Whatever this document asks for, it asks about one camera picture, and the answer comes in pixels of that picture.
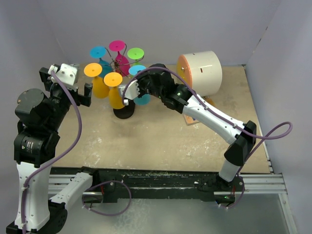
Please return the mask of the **pink plastic wine glass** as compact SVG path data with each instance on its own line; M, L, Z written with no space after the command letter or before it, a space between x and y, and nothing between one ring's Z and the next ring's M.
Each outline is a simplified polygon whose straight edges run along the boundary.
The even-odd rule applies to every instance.
M126 56L121 53L126 51L126 44L122 40L114 40L109 44L111 51L117 52L117 56L114 60L115 71L121 74L123 77L129 75L130 64Z

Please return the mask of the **white round drawer cabinet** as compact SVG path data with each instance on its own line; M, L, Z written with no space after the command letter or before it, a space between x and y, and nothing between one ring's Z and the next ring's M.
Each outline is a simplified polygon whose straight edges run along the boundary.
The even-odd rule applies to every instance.
M216 94L222 84L222 67L213 51L180 55L176 71L202 97Z

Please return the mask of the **metal wine glass rack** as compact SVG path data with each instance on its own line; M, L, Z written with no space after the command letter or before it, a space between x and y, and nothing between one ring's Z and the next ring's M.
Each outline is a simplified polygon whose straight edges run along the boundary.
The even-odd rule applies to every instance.
M128 50L129 49L126 47L126 51L125 52L121 52L121 53L123 53L126 56L126 58L129 61L130 68L131 68L132 67L131 62L134 62L134 61L132 59L128 58L128 56L127 56ZM116 72L115 71L115 67L114 67L114 60L113 60L113 71L112 72ZM122 79L130 78L130 77L132 77L132 75L129 74L128 76L122 77ZM133 101L130 101L129 105L124 106L122 109L113 109L113 113L119 119L127 119L127 118L130 118L133 115L134 110L135 110L135 103Z

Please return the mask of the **children's picture book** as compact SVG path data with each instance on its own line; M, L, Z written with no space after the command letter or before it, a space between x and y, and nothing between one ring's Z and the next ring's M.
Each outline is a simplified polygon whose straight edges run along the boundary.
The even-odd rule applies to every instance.
M204 96L203 99L204 99L207 103L209 103L210 105L212 105L212 106L215 107L215 103L214 103L214 101L213 101L210 97ZM185 120L185 122L186 122L186 124L187 124L188 126L199 123L199 121L196 120L196 119L193 118L193 117L187 116L187 115L185 115L185 114L183 114L183 117L184 117L184 120Z

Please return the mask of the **green plastic wine glass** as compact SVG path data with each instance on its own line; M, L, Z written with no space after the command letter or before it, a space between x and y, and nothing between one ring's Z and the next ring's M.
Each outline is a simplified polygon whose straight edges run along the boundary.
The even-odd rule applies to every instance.
M140 65L141 60L144 58L144 50L138 47L134 47L128 50L127 56L134 62L131 62L132 66Z

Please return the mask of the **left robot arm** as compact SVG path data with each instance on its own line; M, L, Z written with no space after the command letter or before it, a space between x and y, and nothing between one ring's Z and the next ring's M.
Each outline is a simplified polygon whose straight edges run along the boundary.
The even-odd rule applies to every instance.
M99 177L82 170L55 196L49 196L49 176L55 163L59 127L71 107L90 106L92 85L78 93L78 69L52 65L39 71L45 89L22 92L15 114L19 118L14 159L19 173L19 207L8 234L56 234L63 228L74 203L88 189L100 187Z

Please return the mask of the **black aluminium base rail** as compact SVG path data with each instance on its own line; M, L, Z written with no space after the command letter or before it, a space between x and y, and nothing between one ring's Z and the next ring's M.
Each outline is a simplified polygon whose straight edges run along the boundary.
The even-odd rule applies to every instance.
M222 182L216 172L153 171L125 169L95 169L54 167L50 172L49 195L65 188L78 172L95 173L93 185L105 182L84 195L99 196L105 203L118 199L199 199L227 205L240 195L286 194L282 175L243 174L232 182Z

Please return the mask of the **blue wine glass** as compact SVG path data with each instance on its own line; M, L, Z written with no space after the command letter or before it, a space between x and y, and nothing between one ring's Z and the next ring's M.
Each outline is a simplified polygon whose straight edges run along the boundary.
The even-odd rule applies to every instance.
M107 73L112 72L113 69L110 66L110 63L104 61L102 58L106 55L106 48L103 46L95 46L90 50L90 56L94 59L99 59L99 64L102 67L101 76L104 77Z
M129 69L129 74L132 75L132 76L134 76L134 75L136 75L139 71L142 71L142 70L144 70L144 69L146 69L146 67L143 66L143 65L134 65L134 66L132 66L132 67ZM145 94L145 95L143 95L142 97L136 97L136 98L134 99L134 103L135 103L136 105L146 105L146 104L148 104L148 103L150 102L150 100L151 100L151 96L150 96L149 94Z

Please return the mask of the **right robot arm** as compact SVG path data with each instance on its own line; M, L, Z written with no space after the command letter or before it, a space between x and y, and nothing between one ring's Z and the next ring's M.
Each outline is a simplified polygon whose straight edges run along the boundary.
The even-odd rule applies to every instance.
M229 147L218 173L217 186L223 191L234 185L234 177L255 145L257 126L236 120L210 105L189 85L177 84L163 64L155 64L137 75L140 94L150 94L169 109L192 117L220 135Z

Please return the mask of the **orange wine glass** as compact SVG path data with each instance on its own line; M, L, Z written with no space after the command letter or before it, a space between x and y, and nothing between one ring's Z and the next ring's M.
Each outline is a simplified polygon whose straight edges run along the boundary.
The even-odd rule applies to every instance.
M122 109L124 105L118 90L119 85L122 83L122 75L117 72L110 72L104 77L103 81L110 87L108 97L111 107L113 109Z
M84 74L93 78L93 94L97 98L106 98L109 95L109 87L104 83L103 78L99 75L102 72L102 66L98 63L89 63L84 68Z

